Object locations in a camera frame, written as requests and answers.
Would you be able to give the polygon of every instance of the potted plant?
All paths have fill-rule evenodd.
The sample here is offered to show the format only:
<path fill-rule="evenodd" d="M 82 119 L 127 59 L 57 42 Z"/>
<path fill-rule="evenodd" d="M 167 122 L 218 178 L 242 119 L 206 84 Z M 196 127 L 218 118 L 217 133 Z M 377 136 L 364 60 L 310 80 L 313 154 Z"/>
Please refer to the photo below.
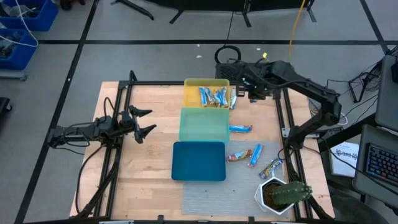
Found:
<path fill-rule="evenodd" d="M 254 196 L 261 210 L 271 210 L 281 215 L 294 203 L 304 201 L 311 196 L 311 187 L 302 182 L 294 181 L 286 184 L 276 177 L 260 184 Z"/>

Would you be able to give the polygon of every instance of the candy bar wrapper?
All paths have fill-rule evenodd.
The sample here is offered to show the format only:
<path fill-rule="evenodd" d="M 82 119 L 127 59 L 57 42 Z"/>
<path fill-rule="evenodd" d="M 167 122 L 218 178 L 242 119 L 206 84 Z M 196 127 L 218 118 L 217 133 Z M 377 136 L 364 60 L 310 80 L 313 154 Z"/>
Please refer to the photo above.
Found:
<path fill-rule="evenodd" d="M 250 133 L 251 130 L 253 130 L 253 125 L 230 125 L 229 126 L 230 132 Z"/>
<path fill-rule="evenodd" d="M 201 107 L 206 107 L 207 100 L 206 100 L 205 87 L 199 87 L 199 92 L 200 92 L 200 105 Z"/>
<path fill-rule="evenodd" d="M 228 107 L 228 100 L 226 99 L 226 87 L 221 87 L 221 107 Z"/>
<path fill-rule="evenodd" d="M 208 87 L 205 87 L 206 96 L 209 99 L 209 104 L 215 104 L 216 100 L 213 98 L 213 94 L 211 94 L 211 90 Z"/>
<path fill-rule="evenodd" d="M 221 105 L 221 93 L 218 89 L 214 91 L 214 99 L 216 100 L 217 107 Z"/>
<path fill-rule="evenodd" d="M 271 164 L 269 164 L 261 173 L 259 173 L 259 176 L 263 179 L 267 179 L 268 175 L 279 165 L 283 163 L 282 160 L 280 159 L 274 159 Z"/>
<path fill-rule="evenodd" d="M 251 160 L 250 160 L 250 162 L 248 164 L 249 167 L 254 167 L 256 165 L 257 161 L 260 158 L 260 154 L 261 154 L 261 151 L 262 151 L 263 147 L 264 146 L 262 144 L 258 144 L 256 146 L 256 148 L 254 149 L 254 152 L 253 152 L 253 156 L 251 157 Z"/>
<path fill-rule="evenodd" d="M 229 107 L 232 110 L 235 110 L 235 103 L 236 103 L 236 89 L 231 90 L 231 106 Z"/>
<path fill-rule="evenodd" d="M 235 153 L 233 155 L 227 156 L 226 157 L 226 162 L 240 161 L 240 160 L 242 160 L 244 158 L 251 157 L 252 154 L 253 154 L 253 152 L 252 152 L 251 149 L 243 151 L 243 152 L 237 152 L 237 153 Z"/>

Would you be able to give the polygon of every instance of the gray mat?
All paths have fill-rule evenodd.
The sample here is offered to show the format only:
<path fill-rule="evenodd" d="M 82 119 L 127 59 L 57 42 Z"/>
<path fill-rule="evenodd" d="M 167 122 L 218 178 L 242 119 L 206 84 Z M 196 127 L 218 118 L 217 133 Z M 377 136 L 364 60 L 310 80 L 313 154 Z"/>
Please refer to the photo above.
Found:
<path fill-rule="evenodd" d="M 258 185 L 266 180 L 258 174 L 277 157 L 280 150 L 277 141 L 230 141 L 226 145 L 226 154 L 234 154 L 246 149 L 254 149 L 263 144 L 264 149 L 255 167 L 248 167 L 250 159 L 230 162 L 226 165 L 226 180 L 222 182 L 184 182 L 182 213 L 184 215 L 221 215 L 253 217 L 286 217 L 268 211 L 263 212 L 254 194 Z M 284 180 L 283 166 L 274 170 L 274 175 Z"/>

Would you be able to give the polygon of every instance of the keyboard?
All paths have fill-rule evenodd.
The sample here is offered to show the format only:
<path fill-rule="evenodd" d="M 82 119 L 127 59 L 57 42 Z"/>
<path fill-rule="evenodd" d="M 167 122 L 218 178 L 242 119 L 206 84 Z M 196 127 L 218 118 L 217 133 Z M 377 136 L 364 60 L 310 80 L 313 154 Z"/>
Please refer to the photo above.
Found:
<path fill-rule="evenodd" d="M 366 173 L 398 186 L 398 153 L 368 144 Z"/>

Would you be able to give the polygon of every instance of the plastic bin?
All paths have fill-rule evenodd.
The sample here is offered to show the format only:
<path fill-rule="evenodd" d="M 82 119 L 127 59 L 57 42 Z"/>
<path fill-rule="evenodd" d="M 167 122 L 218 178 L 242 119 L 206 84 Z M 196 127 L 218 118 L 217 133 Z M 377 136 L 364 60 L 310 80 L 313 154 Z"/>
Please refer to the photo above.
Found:
<path fill-rule="evenodd" d="M 35 41 L 30 38 L 26 30 L 22 29 L 0 29 L 0 35 L 3 37 L 12 35 L 14 32 L 21 34 L 20 43 L 35 45 Z M 1 69 L 23 70 L 33 56 L 36 47 L 29 47 L 17 44 L 8 58 L 0 58 Z"/>
<path fill-rule="evenodd" d="M 216 88 L 220 89 L 226 86 L 226 98 L 228 105 L 231 103 L 231 92 L 229 89 L 229 80 L 215 78 L 188 78 L 184 81 L 184 107 L 201 108 L 199 86 L 209 87 L 214 93 Z M 217 106 L 208 105 L 207 108 L 216 108 Z"/>
<path fill-rule="evenodd" d="M 226 178 L 225 144 L 176 142 L 173 146 L 173 180 L 223 181 Z"/>
<path fill-rule="evenodd" d="M 4 4 L 12 7 L 16 6 L 15 0 L 4 0 Z M 34 31 L 48 31 L 58 14 L 57 6 L 51 0 L 18 0 L 19 5 L 38 5 L 42 6 L 39 15 L 35 18 L 25 18 L 26 26 Z M 7 28 L 26 29 L 20 17 L 0 17 L 0 22 Z"/>
<path fill-rule="evenodd" d="M 182 108 L 180 141 L 229 141 L 229 111 L 219 108 Z"/>

